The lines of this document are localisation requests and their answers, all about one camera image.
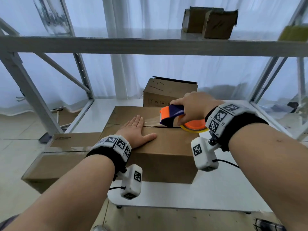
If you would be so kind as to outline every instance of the person's left arm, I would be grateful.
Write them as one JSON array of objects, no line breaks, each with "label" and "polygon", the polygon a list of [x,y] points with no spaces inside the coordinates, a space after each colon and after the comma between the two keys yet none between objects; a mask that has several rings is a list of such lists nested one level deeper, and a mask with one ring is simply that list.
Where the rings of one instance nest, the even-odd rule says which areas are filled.
[{"label": "person's left arm", "polygon": [[[143,123],[143,118],[138,115],[116,135],[123,136],[132,148],[139,147],[157,136],[142,136]],[[86,157],[48,188],[5,231],[90,230],[107,197],[114,174],[115,166],[108,157]]]}]

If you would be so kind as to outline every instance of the forearm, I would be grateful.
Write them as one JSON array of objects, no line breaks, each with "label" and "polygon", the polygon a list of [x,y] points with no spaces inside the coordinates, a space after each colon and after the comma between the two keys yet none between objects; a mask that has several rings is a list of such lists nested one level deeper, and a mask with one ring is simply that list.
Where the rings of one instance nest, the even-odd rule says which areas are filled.
[{"label": "forearm", "polygon": [[106,156],[85,158],[45,191],[7,231],[90,230],[114,173],[114,164]]},{"label": "forearm", "polygon": [[237,131],[230,139],[229,149],[287,230],[307,228],[308,149],[260,123]]}]

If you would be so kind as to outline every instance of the hand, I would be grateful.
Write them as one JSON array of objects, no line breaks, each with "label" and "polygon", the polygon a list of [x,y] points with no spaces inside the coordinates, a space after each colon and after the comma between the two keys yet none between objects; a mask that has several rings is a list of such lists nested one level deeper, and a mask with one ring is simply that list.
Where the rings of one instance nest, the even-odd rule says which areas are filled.
[{"label": "hand", "polygon": [[170,104],[183,105],[184,114],[178,125],[183,125],[192,120],[201,120],[216,106],[223,104],[222,100],[215,100],[210,94],[205,92],[186,93],[183,98],[173,100]]},{"label": "hand", "polygon": [[125,123],[116,133],[116,135],[123,136],[131,145],[132,148],[139,147],[153,139],[156,139],[157,134],[152,133],[146,136],[141,135],[141,130],[143,126],[143,118],[140,115],[134,117],[132,120]]}]

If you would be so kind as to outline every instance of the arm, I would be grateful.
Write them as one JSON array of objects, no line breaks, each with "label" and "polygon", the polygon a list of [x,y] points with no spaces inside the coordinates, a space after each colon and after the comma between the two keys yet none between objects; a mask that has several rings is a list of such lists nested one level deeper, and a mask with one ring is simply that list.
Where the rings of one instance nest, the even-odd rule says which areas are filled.
[{"label": "arm", "polygon": [[[132,148],[156,138],[141,135],[143,118],[128,121],[116,135],[123,136]],[[107,197],[115,174],[113,162],[103,155],[83,159],[46,190],[24,213],[13,221],[9,230],[90,230]]]},{"label": "arm", "polygon": [[[222,103],[202,92],[189,93],[171,102],[184,105],[185,116],[178,124],[204,119]],[[269,125],[260,123],[237,131],[229,141],[229,149],[249,182],[287,230],[307,229],[308,149]]]}]

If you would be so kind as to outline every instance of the tiled floor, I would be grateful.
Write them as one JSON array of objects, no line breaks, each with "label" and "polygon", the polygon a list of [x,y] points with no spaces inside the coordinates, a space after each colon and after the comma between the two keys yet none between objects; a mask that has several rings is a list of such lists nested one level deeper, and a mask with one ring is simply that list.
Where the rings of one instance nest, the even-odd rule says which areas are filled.
[{"label": "tiled floor", "polygon": [[[44,127],[33,113],[0,115],[0,222],[23,212],[38,197],[21,176],[44,145],[38,139]],[[254,230],[254,218],[279,222],[272,213],[176,210],[123,207],[117,209],[106,199],[94,225],[120,230]]]}]

